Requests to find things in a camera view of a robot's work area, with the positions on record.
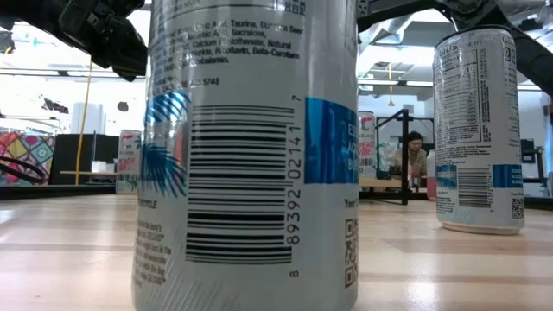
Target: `small can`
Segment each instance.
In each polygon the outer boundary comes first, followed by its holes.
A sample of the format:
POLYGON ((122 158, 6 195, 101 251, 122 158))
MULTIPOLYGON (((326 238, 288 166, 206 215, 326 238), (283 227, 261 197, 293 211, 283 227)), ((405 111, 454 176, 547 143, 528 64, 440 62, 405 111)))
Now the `small can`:
POLYGON ((480 26, 435 48, 437 217, 448 229, 524 227, 517 62, 509 29, 480 26))
POLYGON ((376 118, 372 111, 359 112, 359 178, 377 178, 376 118))
POLYGON ((119 134, 117 194, 137 194, 141 140, 140 130, 121 130, 119 134))
POLYGON ((355 7, 155 1, 136 310, 353 307, 355 7))

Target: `person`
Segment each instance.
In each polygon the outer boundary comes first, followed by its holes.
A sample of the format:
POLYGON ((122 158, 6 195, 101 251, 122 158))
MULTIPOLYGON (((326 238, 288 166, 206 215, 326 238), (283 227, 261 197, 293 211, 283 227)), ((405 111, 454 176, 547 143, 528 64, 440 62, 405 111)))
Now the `person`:
MULTIPOLYGON (((426 151, 423 150, 423 136, 412 131, 407 136, 408 154, 411 176, 421 177, 426 175, 426 151)), ((393 158, 394 166, 401 168, 402 150, 396 151, 393 158)))

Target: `colorful patterned artwork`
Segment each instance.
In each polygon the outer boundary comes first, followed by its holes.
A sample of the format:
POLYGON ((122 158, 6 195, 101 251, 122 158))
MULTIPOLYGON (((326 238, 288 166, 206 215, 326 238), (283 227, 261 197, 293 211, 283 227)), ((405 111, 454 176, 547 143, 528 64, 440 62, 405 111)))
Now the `colorful patterned artwork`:
MULTIPOLYGON (((52 156, 54 155, 54 145, 54 136, 28 135, 24 133, 0 134, 0 156, 14 158, 36 166, 47 177, 44 184, 48 184, 52 156)), ((3 162, 3 164, 25 174, 35 176, 35 173, 17 164, 9 162, 3 162)), ((0 171, 0 185, 5 184, 30 185, 28 181, 20 180, 14 175, 0 171)))

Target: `can lid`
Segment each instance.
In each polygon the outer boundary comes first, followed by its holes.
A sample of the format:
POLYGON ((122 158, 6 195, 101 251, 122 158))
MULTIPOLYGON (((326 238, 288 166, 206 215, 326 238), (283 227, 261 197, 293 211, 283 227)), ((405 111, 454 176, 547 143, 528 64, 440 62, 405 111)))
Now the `can lid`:
POLYGON ((451 35, 448 35, 446 36, 445 38, 441 39, 438 44, 436 44, 434 46, 434 49, 437 49, 438 46, 440 44, 442 44, 444 41, 446 41, 447 39, 451 38, 451 37, 454 37, 456 35, 461 35, 461 34, 464 34, 466 32, 469 32, 469 31, 473 31, 473 30, 478 30, 478 29, 501 29, 501 30, 504 30, 506 32, 508 32, 509 34, 511 33, 511 29, 506 27, 506 26, 503 26, 503 25, 493 25, 493 24, 489 24, 489 25, 478 25, 478 26, 473 26, 473 27, 469 27, 467 29, 463 29, 461 31, 457 31, 456 33, 454 34, 451 34, 451 35))

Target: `qr code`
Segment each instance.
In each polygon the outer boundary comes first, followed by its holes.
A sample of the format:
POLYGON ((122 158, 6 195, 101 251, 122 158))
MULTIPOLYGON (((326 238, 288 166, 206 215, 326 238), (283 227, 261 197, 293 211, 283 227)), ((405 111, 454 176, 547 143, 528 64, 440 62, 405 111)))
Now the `qr code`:
POLYGON ((524 199, 511 199, 512 218, 524 218, 524 199))
POLYGON ((359 261, 359 222, 346 219, 346 289, 357 282, 359 261))

